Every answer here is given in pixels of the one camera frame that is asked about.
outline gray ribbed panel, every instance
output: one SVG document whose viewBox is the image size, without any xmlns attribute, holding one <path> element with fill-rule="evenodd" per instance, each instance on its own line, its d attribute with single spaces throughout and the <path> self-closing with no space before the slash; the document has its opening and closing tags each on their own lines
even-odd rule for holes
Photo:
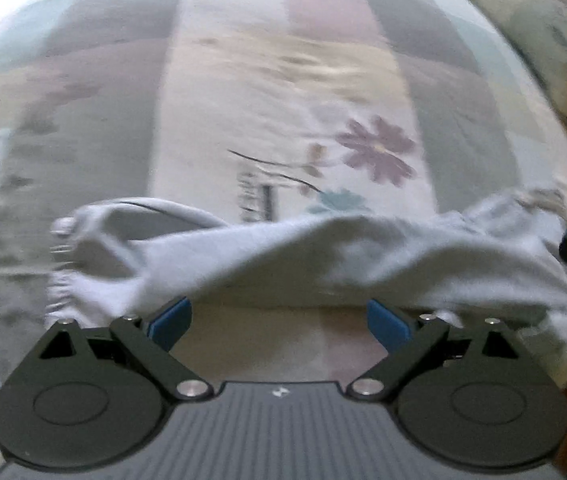
<svg viewBox="0 0 567 480">
<path fill-rule="evenodd" d="M 453 470 L 422 454 L 380 405 L 345 399 L 332 383 L 228 383 L 183 404 L 137 454 L 100 470 L 45 474 L 10 465 L 0 480 L 560 480 L 550 466 L 512 475 Z"/>
</svg>

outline circular cover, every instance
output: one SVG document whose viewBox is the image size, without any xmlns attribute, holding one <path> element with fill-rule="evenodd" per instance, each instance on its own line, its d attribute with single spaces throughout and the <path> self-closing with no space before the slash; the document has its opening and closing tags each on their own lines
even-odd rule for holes
<svg viewBox="0 0 567 480">
<path fill-rule="evenodd" d="M 463 366 L 426 372 L 401 391 L 399 420 L 417 444 L 458 465 L 538 462 L 566 434 L 566 399 L 554 384 L 512 383 L 512 376 L 499 367 L 480 376 Z"/>
<path fill-rule="evenodd" d="M 156 387 L 111 363 L 63 367 L 0 390 L 0 447 L 37 468 L 88 468 L 139 446 L 162 415 Z"/>
</svg>

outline purple flower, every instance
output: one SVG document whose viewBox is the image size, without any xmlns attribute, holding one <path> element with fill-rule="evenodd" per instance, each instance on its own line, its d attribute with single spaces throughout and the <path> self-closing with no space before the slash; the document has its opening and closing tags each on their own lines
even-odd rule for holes
<svg viewBox="0 0 567 480">
<path fill-rule="evenodd" d="M 358 121 L 350 119 L 349 132 L 340 133 L 335 137 L 339 144 L 353 150 L 343 157 L 343 161 L 355 170 L 369 168 L 371 180 L 378 184 L 389 180 L 399 187 L 405 178 L 415 177 L 415 170 L 393 154 L 413 152 L 415 142 L 404 134 L 403 128 L 388 124 L 379 116 L 372 118 L 372 125 L 375 133 L 369 132 Z"/>
</svg>

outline bedsheet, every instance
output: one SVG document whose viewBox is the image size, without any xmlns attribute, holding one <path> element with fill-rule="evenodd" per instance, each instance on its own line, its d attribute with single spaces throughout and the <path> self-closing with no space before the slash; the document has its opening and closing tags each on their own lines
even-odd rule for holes
<svg viewBox="0 0 567 480">
<path fill-rule="evenodd" d="M 567 202 L 567 132 L 467 0 L 0 0 L 0 380 L 43 330 L 49 227 L 84 204 L 423 219 L 532 187 Z M 356 361 L 359 314 L 261 319 Z M 252 314 L 199 316 L 240 338 Z"/>
</svg>

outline white logo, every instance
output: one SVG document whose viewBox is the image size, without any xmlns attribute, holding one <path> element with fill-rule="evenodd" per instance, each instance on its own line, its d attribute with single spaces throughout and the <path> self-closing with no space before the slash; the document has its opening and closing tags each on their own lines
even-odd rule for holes
<svg viewBox="0 0 567 480">
<path fill-rule="evenodd" d="M 272 394 L 273 394 L 273 396 L 279 397 L 279 399 L 282 399 L 283 397 L 290 394 L 290 390 L 288 388 L 286 388 L 285 386 L 279 386 L 276 390 L 272 391 Z"/>
</svg>

